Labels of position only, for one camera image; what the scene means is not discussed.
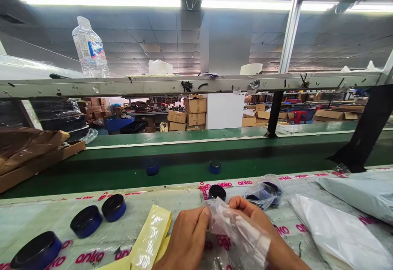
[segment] black plastic wrap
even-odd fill
[[[41,120],[40,122],[45,131],[62,130],[69,132],[86,126],[84,115],[59,117],[50,120]]]
[[[23,127],[23,114],[11,101],[0,101],[0,127]]]
[[[81,114],[76,99],[31,99],[30,102],[41,124],[44,120],[53,120]]]

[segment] green conveyor belt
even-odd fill
[[[325,160],[346,144],[357,122],[279,126],[278,134],[310,134],[284,138],[196,143],[194,140],[262,136],[265,128],[201,130],[153,134],[98,136],[88,147],[129,144],[131,147],[84,150],[0,195],[0,198],[53,195],[86,191],[201,182],[285,174],[334,168]],[[135,146],[134,144],[187,141],[183,144]],[[393,131],[383,131],[367,165],[392,164]],[[209,161],[219,159],[221,174],[209,173]],[[160,171],[148,177],[145,164],[156,160]]]

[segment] hand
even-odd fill
[[[197,270],[210,217],[208,207],[181,211],[173,225],[168,248],[152,270]]]
[[[245,220],[250,218],[249,222],[261,227],[269,234],[271,242],[266,259],[272,269],[311,270],[281,238],[263,210],[240,196],[232,197],[229,200],[229,207],[240,211],[240,214],[245,215],[243,217]]]

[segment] water bottle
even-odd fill
[[[90,21],[77,17],[78,24],[73,31],[75,47],[85,77],[109,77],[108,63],[100,37],[91,29]]]

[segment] ceiling light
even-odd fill
[[[353,5],[347,12],[357,13],[393,13],[393,2],[360,2]]]
[[[289,0],[202,0],[202,8],[284,10],[289,11]]]
[[[339,2],[303,1],[302,11],[327,11],[338,3]]]
[[[21,0],[42,6],[180,7],[180,0]]]

